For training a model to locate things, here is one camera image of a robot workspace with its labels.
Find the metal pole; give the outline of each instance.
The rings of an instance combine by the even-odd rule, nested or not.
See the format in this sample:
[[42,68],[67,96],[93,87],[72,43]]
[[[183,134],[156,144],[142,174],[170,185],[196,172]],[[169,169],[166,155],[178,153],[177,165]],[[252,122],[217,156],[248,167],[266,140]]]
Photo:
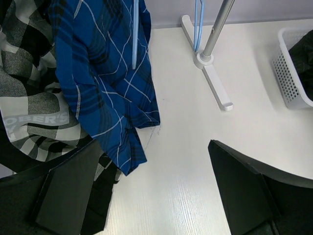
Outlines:
[[217,39],[219,38],[221,30],[223,29],[223,26],[226,22],[226,19],[228,17],[228,14],[229,14],[231,7],[233,6],[234,2],[235,2],[235,0],[224,0],[222,2],[219,14],[217,15],[217,18],[216,18],[215,23],[213,25],[210,37],[207,40],[206,46],[205,46],[204,51],[201,55],[201,58],[204,61],[210,60],[211,53],[213,51],[215,43],[216,43]]

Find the clothes rack stand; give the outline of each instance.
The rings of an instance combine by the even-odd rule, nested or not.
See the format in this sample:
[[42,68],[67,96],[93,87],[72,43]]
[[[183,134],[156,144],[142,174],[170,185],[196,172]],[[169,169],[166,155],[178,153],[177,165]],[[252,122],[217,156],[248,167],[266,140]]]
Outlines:
[[[214,94],[214,97],[223,111],[230,111],[233,109],[233,103],[228,97],[224,86],[218,74],[213,66],[214,56],[212,55],[213,48],[217,42],[217,39],[222,31],[222,28],[226,22],[229,12],[234,4],[235,0],[224,0],[222,2],[221,8],[212,27],[210,37],[206,43],[204,50],[195,52],[194,63],[201,69],[205,75],[209,86]],[[181,17],[181,27],[191,45],[194,47],[194,26],[191,23],[190,17],[188,15],[183,15]]]

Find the wood grain texture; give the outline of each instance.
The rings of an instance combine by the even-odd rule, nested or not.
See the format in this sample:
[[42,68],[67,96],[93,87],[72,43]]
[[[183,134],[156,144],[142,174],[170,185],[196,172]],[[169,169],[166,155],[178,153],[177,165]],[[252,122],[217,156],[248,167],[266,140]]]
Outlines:
[[[229,235],[207,150],[211,139],[313,178],[313,110],[285,107],[270,66],[278,30],[303,24],[313,28],[313,20],[225,26],[213,53],[234,103],[228,113],[195,67],[182,29],[153,30],[150,58],[162,125],[139,131],[148,162],[114,187],[101,235]],[[203,43],[210,29],[204,28]]]

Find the white stand base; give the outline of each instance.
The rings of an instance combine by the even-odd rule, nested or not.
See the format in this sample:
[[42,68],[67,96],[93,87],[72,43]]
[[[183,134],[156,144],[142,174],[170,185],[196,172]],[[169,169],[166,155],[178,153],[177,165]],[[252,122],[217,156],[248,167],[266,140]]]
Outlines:
[[[188,39],[188,42],[191,45],[191,48],[194,48],[194,26],[191,23],[190,17],[184,15],[181,17],[181,27]],[[233,109],[234,105],[229,99],[224,86],[222,85],[219,76],[217,75],[215,68],[213,66],[214,57],[211,55],[209,61],[204,61],[201,58],[203,49],[200,48],[200,52],[195,54],[194,62],[195,65],[201,69],[205,75],[205,78],[210,85],[210,88],[214,94],[214,97],[223,111],[230,111]]]

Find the blue clothes hanger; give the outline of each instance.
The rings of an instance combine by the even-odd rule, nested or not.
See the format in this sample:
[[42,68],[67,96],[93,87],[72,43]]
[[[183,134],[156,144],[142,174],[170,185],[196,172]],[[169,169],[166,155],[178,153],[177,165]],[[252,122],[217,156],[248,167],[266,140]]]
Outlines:
[[200,13],[200,24],[199,24],[198,37],[197,37],[198,0],[196,0],[196,6],[195,6],[195,29],[194,29],[194,51],[195,52],[197,52],[199,50],[201,36],[202,36],[202,27],[203,27],[204,0],[200,0],[200,2],[201,2],[201,13]]
[[133,57],[132,57],[133,70],[136,69],[136,64],[137,64],[138,29],[139,29],[139,0],[134,0]]

